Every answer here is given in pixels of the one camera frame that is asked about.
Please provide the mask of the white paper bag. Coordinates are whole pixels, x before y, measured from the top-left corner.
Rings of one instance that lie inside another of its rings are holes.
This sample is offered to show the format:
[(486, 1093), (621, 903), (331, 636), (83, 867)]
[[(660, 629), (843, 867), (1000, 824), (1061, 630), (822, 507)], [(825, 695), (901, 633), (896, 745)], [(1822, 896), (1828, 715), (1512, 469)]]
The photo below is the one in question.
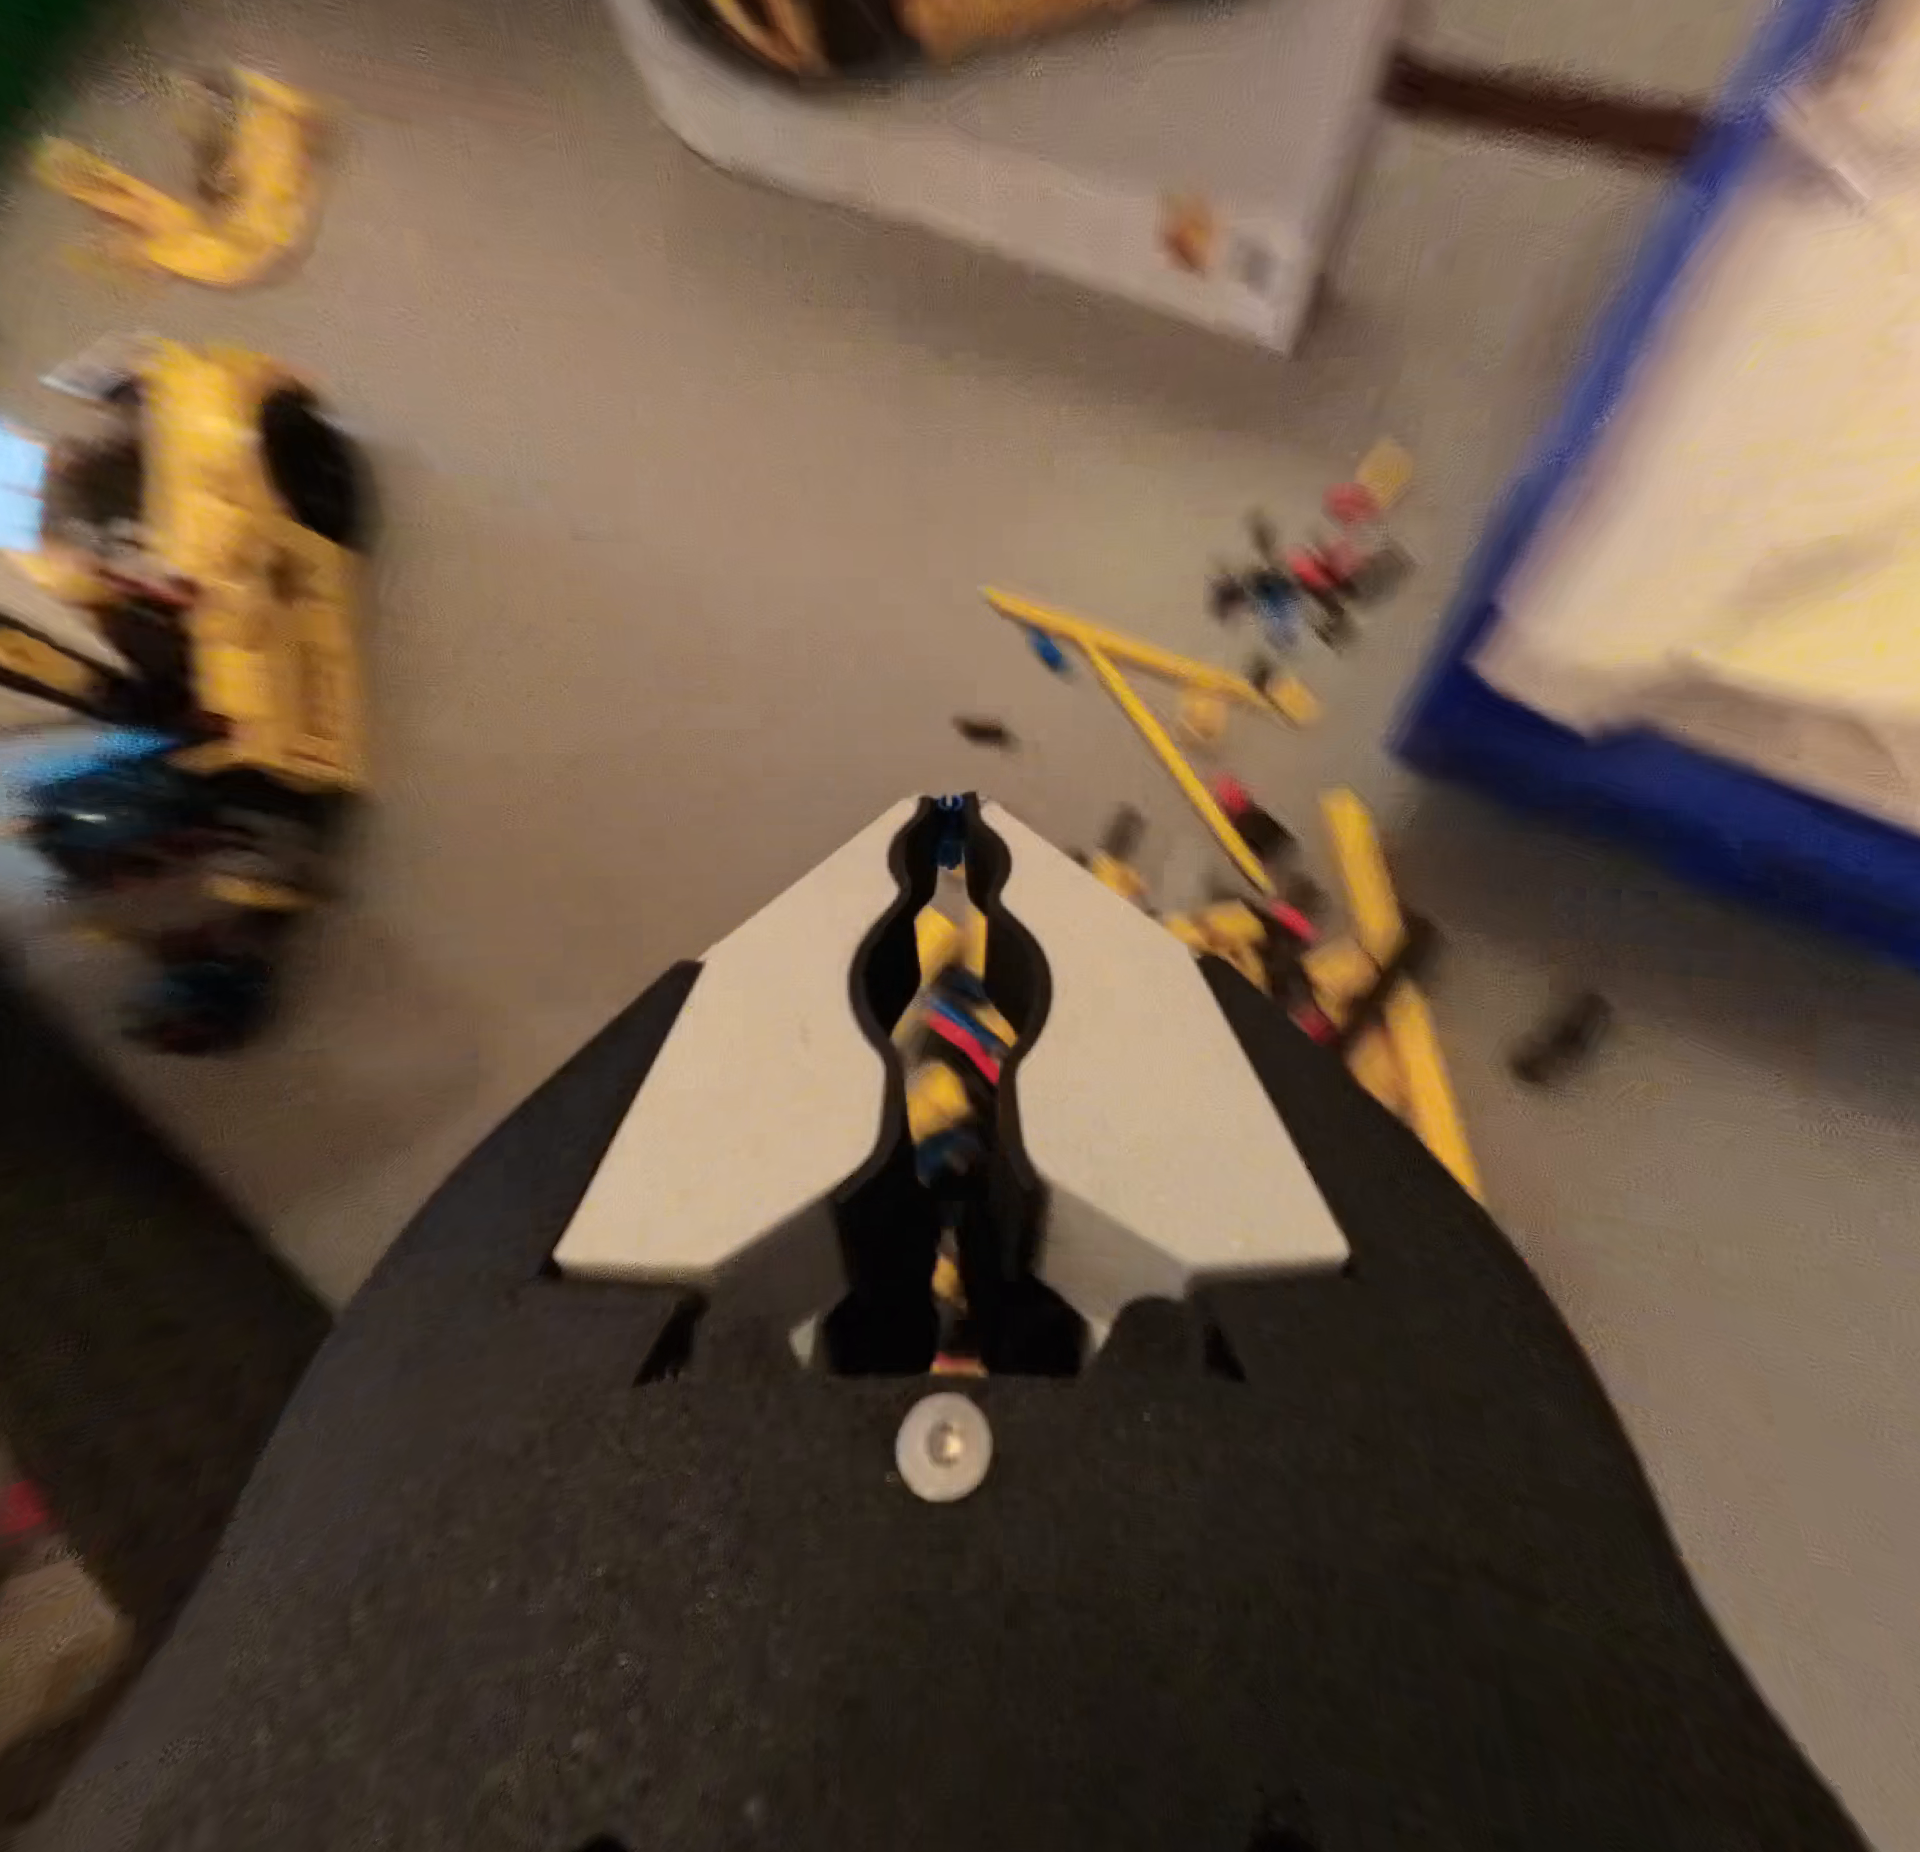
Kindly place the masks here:
[(1471, 664), (1916, 832), (1918, 0), (1759, 123)]

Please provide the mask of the yellow toy axle rod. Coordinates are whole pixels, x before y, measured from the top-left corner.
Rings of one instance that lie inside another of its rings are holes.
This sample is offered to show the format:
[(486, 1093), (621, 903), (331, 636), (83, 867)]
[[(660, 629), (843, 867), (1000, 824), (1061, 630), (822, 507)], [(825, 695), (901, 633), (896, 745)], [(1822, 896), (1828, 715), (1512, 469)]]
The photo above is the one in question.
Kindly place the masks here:
[(1115, 713), (1125, 720), (1142, 748), (1149, 754), (1158, 770), (1184, 803), (1188, 813), (1208, 832), (1214, 852), (1235, 873), (1235, 878), (1259, 900), (1279, 896), (1279, 885), (1264, 856), (1239, 834), (1234, 817), (1219, 803), (1208, 781), (1195, 765), (1188, 760), (1186, 748), (1169, 732), (1164, 718), (1154, 713), (1133, 686), (1132, 675), (1118, 670), (1095, 657), (1092, 664), (1082, 660), (1092, 673), (1098, 688), (1104, 690)]
[(1276, 718), (1295, 730), (1315, 724), (1321, 717), (1319, 699), (1295, 677), (1249, 678), (998, 587), (982, 587), (978, 596), (1002, 623), (1027, 636), (1040, 636), (1061, 655), (1085, 664), (1100, 657), (1123, 675), (1142, 675), (1174, 688), (1208, 695), (1234, 709)]

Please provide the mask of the toy car instruction booklet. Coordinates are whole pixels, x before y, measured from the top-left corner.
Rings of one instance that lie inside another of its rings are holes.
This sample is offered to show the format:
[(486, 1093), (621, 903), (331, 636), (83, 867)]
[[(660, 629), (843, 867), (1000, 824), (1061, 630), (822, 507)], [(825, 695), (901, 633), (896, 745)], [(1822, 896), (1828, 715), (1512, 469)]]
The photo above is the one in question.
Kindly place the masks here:
[(1287, 357), (1389, 56), (1443, 0), (1166, 5), (891, 88), (783, 84), (660, 0), (604, 3), (649, 108), (705, 164)]

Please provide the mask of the pile of toy bricks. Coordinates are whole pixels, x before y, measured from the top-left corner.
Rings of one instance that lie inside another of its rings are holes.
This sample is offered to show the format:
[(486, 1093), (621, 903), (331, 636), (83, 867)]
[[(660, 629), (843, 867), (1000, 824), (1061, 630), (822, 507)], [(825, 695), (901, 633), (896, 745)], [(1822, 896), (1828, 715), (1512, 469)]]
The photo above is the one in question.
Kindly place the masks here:
[[(1271, 900), (1211, 895), (1186, 911), (1158, 913), (1133, 874), (1137, 836), (1139, 821), (1121, 808), (1100, 852), (1067, 858), (1192, 950), (1253, 1068), (1253, 1032), (1234, 1021), (1234, 1005), (1248, 1005), (1253, 1024), (1279, 1026), (1311, 1047), (1307, 1062), (1313, 1072), (1341, 1072), (1367, 1093), (1339, 1058), (1305, 969), (1307, 952), (1339, 924), (1339, 895), (1331, 920), (1325, 920), (1319, 889), (1307, 877), (1285, 878)], [(978, 978), (985, 930), (968, 900), (964, 871), (943, 873), (943, 889), (917, 914), (915, 932), (924, 982), (894, 1040), (903, 1071), (905, 1134), (927, 1231), (924, 1241), (912, 1242), (907, 1260), (924, 1265), (926, 1274), (924, 1293), (907, 1304), (909, 1317), (880, 1320), (874, 1330), (899, 1351), (903, 1366), (935, 1376), (978, 1378), (993, 1373), (985, 1368), (970, 1320), (960, 1231), (987, 1185), (996, 1081), (1010, 1031), (987, 1005)], [(1375, 1107), (1403, 1125), (1377, 1101)], [(1307, 1162), (1302, 1132), (1287, 1131)], [(1334, 1212), (1328, 1188), (1315, 1185)]]

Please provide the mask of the long yellow toy beam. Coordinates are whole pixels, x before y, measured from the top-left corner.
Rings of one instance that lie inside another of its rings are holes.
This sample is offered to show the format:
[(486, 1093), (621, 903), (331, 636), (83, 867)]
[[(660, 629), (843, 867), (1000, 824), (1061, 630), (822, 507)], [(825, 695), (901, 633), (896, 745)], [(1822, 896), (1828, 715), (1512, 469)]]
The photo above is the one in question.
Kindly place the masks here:
[(1435, 934), (1403, 905), (1363, 800), (1331, 788), (1317, 808), (1339, 922), (1307, 950), (1309, 996), (1355, 1083), (1481, 1203), (1479, 1168), (1426, 994)]

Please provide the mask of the yellow toy car model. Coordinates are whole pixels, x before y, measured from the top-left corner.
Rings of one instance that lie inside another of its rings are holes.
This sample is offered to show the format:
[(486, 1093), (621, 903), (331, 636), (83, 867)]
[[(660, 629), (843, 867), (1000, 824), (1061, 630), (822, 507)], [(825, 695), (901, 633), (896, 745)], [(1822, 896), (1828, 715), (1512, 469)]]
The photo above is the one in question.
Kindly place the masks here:
[(276, 1015), (370, 784), (364, 450), (273, 359), (139, 336), (4, 429), (4, 697), (92, 735), (4, 786), (72, 926), (130, 954), (123, 1035), (222, 1056)]

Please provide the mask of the blue plastic bin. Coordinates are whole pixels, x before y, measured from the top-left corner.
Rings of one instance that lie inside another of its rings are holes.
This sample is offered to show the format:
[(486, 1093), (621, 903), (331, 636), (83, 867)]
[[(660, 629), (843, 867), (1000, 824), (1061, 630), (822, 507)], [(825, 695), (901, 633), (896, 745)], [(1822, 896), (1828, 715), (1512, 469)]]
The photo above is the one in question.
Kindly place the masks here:
[(1763, 108), (1869, 0), (1773, 0), (1589, 321), (1551, 416), (1494, 500), (1403, 695), (1391, 754), (1417, 777), (1622, 848), (1691, 889), (1916, 973), (1916, 836), (1651, 732), (1596, 743), (1495, 693), (1474, 655), (1554, 504), (1597, 450), (1738, 184)]

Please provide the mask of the person's beige jacket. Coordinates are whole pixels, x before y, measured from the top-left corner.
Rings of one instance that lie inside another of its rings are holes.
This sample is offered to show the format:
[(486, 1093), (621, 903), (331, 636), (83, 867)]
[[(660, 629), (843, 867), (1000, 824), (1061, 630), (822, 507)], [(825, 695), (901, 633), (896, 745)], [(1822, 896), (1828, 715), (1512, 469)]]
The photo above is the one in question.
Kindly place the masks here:
[(82, 1717), (125, 1664), (132, 1640), (132, 1621), (4, 1442), (2, 1752)]

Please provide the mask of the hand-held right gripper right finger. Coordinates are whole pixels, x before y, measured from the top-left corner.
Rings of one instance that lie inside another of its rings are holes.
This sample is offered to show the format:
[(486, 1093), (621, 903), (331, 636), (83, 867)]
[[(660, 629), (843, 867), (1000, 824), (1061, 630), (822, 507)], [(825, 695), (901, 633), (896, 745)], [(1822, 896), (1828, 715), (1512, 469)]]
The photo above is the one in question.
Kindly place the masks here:
[(1200, 959), (1010, 810), (960, 800), (1006, 1023), (960, 1231), (991, 1374), (1073, 1374), (1142, 1303), (1339, 1272), (1351, 1246)]

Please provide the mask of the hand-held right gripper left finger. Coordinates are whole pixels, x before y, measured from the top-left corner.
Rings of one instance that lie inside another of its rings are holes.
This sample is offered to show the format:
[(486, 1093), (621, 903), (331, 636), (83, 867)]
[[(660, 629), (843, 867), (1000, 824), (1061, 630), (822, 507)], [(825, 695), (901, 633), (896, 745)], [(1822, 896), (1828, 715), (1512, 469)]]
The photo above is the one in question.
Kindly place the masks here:
[(848, 1211), (909, 1155), (897, 1028), (947, 808), (899, 800), (710, 947), (550, 1262), (691, 1295), (797, 1362), (851, 1290)]

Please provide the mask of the short black toy beam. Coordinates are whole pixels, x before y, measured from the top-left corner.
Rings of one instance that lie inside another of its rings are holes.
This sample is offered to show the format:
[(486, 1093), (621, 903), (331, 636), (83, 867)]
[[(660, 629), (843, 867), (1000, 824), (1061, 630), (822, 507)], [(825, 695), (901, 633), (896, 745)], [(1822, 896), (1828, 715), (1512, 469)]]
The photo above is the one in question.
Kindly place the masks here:
[(1616, 1007), (1597, 990), (1558, 994), (1507, 1049), (1503, 1068), (1522, 1088), (1561, 1090), (1594, 1065), (1616, 1019)]

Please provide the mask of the yellow toy car hood section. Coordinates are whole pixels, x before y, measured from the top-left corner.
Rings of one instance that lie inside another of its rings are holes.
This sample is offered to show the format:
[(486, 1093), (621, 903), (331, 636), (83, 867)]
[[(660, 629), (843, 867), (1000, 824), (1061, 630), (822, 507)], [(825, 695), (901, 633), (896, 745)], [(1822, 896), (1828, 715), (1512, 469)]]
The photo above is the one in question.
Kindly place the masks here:
[(82, 270), (235, 293), (276, 281), (311, 247), (331, 184), (327, 105), (242, 65), (174, 78), (191, 183), (172, 192), (64, 136), (42, 136), (31, 180), (85, 215)]

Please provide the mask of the grey desk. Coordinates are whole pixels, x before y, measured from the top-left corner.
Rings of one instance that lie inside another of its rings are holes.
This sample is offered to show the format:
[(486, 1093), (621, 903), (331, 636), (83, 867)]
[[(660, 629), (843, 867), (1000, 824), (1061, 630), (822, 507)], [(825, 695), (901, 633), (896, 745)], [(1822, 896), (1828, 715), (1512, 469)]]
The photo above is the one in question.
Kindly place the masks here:
[[(669, 961), (899, 796), (976, 777), (1067, 846), (1194, 824), (985, 584), (1194, 655), (1249, 513), (1372, 443), (1415, 462), (1406, 591), (1324, 720), (1244, 737), (1303, 829), (1349, 784), (1441, 932), (1431, 1005), (1495, 1216), (1594, 1357), (1702, 1591), (1878, 1848), (1916, 1848), (1916, 981), (1426, 790), (1387, 720), (1499, 480), (1651, 207), (1646, 177), (1383, 126), (1294, 360), (739, 184), (647, 113), (601, 0), (139, 0), (53, 131), (172, 180), (177, 68), (342, 129), (291, 281), (83, 270), (4, 196), (4, 411), (116, 329), (315, 379), (385, 500), (376, 784), (287, 1026), (116, 1043), (106, 969), (27, 964), (337, 1306), (431, 1186)], [(991, 753), (950, 720), (1004, 723)], [(1527, 1090), (1560, 994), (1616, 1008)]]

